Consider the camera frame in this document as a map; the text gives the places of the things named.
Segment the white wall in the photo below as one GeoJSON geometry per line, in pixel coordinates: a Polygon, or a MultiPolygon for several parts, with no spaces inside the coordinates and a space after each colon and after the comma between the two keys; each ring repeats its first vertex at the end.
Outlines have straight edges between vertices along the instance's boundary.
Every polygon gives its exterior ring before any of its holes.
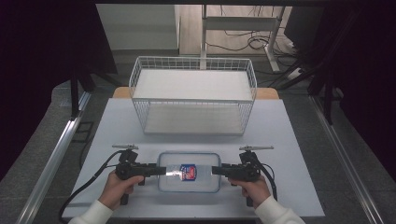
{"type": "Polygon", "coordinates": [[[178,6],[96,7],[111,49],[178,49],[178,6]]]}

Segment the white sleeve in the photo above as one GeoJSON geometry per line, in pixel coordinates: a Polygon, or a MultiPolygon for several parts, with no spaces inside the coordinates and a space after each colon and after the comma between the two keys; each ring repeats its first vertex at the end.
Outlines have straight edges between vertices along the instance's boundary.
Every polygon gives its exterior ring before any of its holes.
{"type": "Polygon", "coordinates": [[[84,214],[73,217],[69,224],[106,224],[111,215],[113,210],[96,200],[84,214]]]}
{"type": "Polygon", "coordinates": [[[302,224],[303,220],[291,209],[278,203],[273,196],[267,198],[254,211],[263,224],[302,224]]]}

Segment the wooden edge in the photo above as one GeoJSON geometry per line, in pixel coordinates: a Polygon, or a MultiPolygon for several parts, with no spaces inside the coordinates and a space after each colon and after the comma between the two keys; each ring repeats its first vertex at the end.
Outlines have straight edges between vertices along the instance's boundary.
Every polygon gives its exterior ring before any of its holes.
{"type": "MultiPolygon", "coordinates": [[[[113,98],[131,98],[129,87],[118,87],[113,98]]],[[[274,88],[257,88],[256,100],[278,100],[279,95],[274,88]]]]}

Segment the clear plastic container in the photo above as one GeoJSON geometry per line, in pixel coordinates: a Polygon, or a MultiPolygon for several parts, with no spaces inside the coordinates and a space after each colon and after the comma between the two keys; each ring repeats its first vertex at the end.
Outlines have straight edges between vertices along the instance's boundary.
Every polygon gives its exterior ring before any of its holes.
{"type": "Polygon", "coordinates": [[[218,154],[213,152],[166,151],[158,158],[166,167],[160,175],[158,188],[168,192],[217,192],[219,175],[212,175],[212,166],[220,166],[218,154]]]}

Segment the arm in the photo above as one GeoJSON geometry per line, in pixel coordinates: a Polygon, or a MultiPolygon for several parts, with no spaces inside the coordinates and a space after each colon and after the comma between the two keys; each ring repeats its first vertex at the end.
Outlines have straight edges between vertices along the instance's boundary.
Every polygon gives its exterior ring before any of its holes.
{"type": "Polygon", "coordinates": [[[242,187],[242,195],[250,196],[256,215],[263,224],[302,224],[303,220],[291,209],[283,207],[278,203],[268,189],[265,178],[261,175],[256,182],[245,182],[230,179],[232,184],[242,187]]]}
{"type": "Polygon", "coordinates": [[[113,211],[120,206],[120,198],[124,193],[134,192],[134,184],[141,182],[143,176],[137,175],[126,180],[117,177],[115,171],[108,175],[105,188],[99,199],[81,216],[74,217],[69,224],[106,224],[113,211]]]}

